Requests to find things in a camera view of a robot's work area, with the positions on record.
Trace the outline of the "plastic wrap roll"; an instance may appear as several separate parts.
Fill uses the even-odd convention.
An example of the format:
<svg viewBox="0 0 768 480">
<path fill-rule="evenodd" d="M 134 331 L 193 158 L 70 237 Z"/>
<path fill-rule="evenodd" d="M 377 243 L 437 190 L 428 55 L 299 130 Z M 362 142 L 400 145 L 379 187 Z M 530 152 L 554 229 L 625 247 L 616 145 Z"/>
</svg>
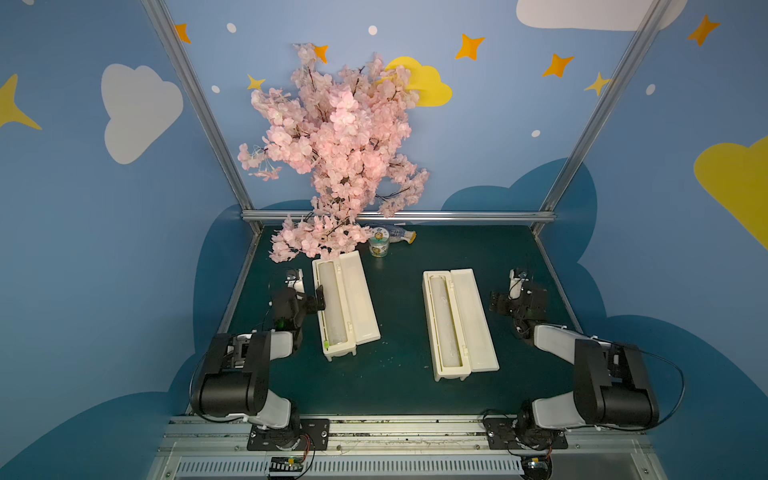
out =
<svg viewBox="0 0 768 480">
<path fill-rule="evenodd" d="M 460 367 L 462 361 L 445 278 L 431 277 L 430 287 L 442 364 L 444 367 Z"/>
<path fill-rule="evenodd" d="M 325 299 L 324 315 L 328 343 L 330 346 L 346 343 L 348 335 L 334 264 L 331 262 L 322 263 L 318 272 Z"/>
</svg>

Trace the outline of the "dispenser base tray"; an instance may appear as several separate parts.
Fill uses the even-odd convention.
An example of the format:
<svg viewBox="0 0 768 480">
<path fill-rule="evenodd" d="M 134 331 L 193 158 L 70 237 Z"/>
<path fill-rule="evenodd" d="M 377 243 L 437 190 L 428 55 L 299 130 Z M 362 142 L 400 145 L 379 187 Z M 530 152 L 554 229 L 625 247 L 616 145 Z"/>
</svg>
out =
<svg viewBox="0 0 768 480">
<path fill-rule="evenodd" d="M 318 311 L 323 355 L 329 362 L 355 355 L 357 342 L 341 266 L 336 260 L 314 260 L 312 268 L 315 291 L 324 303 Z"/>
</svg>

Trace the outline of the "white wrap dispenser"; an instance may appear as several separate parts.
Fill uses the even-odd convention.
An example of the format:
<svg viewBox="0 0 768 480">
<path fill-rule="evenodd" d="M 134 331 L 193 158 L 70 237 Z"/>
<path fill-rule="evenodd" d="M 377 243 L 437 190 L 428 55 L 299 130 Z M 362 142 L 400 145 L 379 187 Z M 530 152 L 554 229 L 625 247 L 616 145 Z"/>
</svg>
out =
<svg viewBox="0 0 768 480">
<path fill-rule="evenodd" d="M 454 282 L 449 271 L 422 275 L 434 380 L 465 380 L 472 368 Z"/>
</svg>

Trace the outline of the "dispenser lid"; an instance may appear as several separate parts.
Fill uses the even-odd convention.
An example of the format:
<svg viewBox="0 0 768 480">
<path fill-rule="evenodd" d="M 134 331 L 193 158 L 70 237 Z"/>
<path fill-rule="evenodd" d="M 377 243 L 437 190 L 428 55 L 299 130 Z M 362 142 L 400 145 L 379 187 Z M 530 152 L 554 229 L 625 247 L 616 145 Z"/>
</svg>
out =
<svg viewBox="0 0 768 480">
<path fill-rule="evenodd" d="M 339 257 L 344 293 L 351 313 L 357 345 L 381 338 L 371 295 L 358 251 Z"/>
<path fill-rule="evenodd" d="M 450 270 L 473 373 L 499 370 L 499 362 L 472 269 Z"/>
</svg>

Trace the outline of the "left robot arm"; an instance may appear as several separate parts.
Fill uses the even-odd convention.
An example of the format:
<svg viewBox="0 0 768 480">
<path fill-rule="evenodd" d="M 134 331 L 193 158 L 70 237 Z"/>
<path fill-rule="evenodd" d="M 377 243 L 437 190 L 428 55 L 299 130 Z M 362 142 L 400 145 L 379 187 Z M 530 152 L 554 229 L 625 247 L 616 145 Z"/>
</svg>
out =
<svg viewBox="0 0 768 480">
<path fill-rule="evenodd" d="M 271 362 L 295 354 L 305 317 L 324 309 L 322 288 L 308 295 L 284 287 L 272 297 L 273 329 L 214 336 L 190 382 L 192 411 L 212 423 L 249 423 L 249 451 L 325 450 L 330 422 L 301 419 L 269 386 Z"/>
</svg>

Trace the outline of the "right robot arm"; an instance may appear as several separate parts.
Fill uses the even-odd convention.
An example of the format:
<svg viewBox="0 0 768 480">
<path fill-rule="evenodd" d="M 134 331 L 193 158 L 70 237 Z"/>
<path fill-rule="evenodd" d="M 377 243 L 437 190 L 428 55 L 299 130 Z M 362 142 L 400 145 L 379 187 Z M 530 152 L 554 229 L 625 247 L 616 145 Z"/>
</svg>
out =
<svg viewBox="0 0 768 480">
<path fill-rule="evenodd" d="M 490 293 L 489 310 L 512 319 L 519 339 L 573 367 L 573 389 L 523 402 L 512 425 L 515 442 L 532 450 L 551 448 L 568 430 L 606 428 L 644 432 L 667 422 L 681 407 L 687 384 L 674 362 L 636 345 L 587 336 L 548 321 L 548 291 L 524 278 L 507 292 Z M 676 370 L 680 392 L 671 411 L 661 413 L 645 358 Z"/>
</svg>

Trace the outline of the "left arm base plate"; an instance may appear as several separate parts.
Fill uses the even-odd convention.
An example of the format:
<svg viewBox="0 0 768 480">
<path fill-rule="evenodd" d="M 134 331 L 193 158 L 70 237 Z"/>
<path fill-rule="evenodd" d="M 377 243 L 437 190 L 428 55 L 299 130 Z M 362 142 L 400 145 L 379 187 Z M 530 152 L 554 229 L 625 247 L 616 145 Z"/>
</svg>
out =
<svg viewBox="0 0 768 480">
<path fill-rule="evenodd" d="M 251 427 L 248 451 L 325 451 L 328 448 L 330 420 L 303 418 L 282 429 Z"/>
</svg>

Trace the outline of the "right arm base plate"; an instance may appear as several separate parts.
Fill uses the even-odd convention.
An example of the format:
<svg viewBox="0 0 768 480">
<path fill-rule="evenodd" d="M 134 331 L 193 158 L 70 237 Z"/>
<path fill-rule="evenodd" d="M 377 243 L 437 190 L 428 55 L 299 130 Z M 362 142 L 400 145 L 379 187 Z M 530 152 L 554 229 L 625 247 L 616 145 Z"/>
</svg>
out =
<svg viewBox="0 0 768 480">
<path fill-rule="evenodd" d="M 565 450 L 568 448 L 565 433 L 520 423 L 516 418 L 485 417 L 481 420 L 491 450 Z"/>
</svg>

